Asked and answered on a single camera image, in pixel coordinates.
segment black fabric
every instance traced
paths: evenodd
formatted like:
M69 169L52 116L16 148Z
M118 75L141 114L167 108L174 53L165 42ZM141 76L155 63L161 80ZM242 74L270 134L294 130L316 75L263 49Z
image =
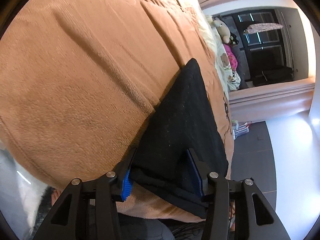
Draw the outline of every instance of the black fabric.
M211 171L226 176L228 161L224 145L195 59L180 71L151 117L130 177L169 203L205 218L207 204L201 203L192 186L195 176L188 170L188 148L193 148Z
M159 219L172 232L175 240L201 240L205 221L185 223L172 219Z
M170 229L158 219L130 217L118 213L121 240L175 240ZM95 206L89 205L89 240L97 238Z
M292 68L282 66L278 69L273 70L264 70L262 74L265 76L267 80L286 80L292 77Z

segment stuffed animal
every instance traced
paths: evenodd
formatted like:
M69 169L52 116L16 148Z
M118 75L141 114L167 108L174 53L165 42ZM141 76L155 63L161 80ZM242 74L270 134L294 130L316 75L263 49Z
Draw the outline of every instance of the stuffed animal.
M238 66L238 61L237 61L235 55L233 55L232 50L229 45L223 44L223 47L226 50L232 71L236 71L236 68Z
M221 61L222 61L222 65L224 68L228 67L228 65L230 64L228 55L226 53L223 53L221 56Z
M218 31L220 37L222 38L223 42L225 44L229 44L230 30L229 30L228 26L224 22L219 20L219 18L214 19L213 25L217 28L217 31Z
M230 46L237 46L239 43L239 41L237 40L237 36L235 34L233 34L232 32L230 32Z

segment bedsheet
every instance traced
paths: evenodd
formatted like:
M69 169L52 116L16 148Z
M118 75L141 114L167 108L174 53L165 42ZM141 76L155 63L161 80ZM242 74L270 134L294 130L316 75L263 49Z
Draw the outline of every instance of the bedsheet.
M0 41L0 138L63 189L111 171L139 143L180 68L196 58L230 177L227 98L192 8L177 0L30 0ZM199 221L134 185L119 212Z
M206 16L203 14L198 0L177 0L179 5L184 10L189 10L194 17L195 21L198 24L198 29L201 34L201 37L204 39L206 45L214 52L216 55L214 67L218 73L223 91L227 98L228 96L228 75L226 73L226 68L224 68L220 56L221 53L221 46L219 46L219 41L221 41L219 35L217 38L216 34L217 31L214 32L212 27L209 25Z

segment bed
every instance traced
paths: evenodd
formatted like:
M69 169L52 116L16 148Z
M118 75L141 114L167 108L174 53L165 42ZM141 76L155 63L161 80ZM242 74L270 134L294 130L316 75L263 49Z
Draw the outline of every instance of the bed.
M240 76L236 71L231 69L230 61L228 60L228 56L226 50L221 41L220 35L215 27L212 27L212 33L215 37L214 40L216 42L217 52L216 52L216 62L215 65L217 68L221 69L222 78L220 79L224 88L227 89L228 93L230 91L236 91L239 89L240 85Z
M196 58L230 178L219 41L197 0L30 0L0 41L0 138L48 185L95 179L138 144L179 69ZM117 207L143 218L200 220L138 185Z

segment floor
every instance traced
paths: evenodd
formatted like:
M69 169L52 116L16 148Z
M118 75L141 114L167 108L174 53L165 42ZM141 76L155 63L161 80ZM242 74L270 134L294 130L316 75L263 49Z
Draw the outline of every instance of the floor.
M20 240L25 239L34 224L46 187L22 168L7 150L0 149L0 210Z
M231 179L253 178L276 210L276 167L266 122L254 123L235 140Z

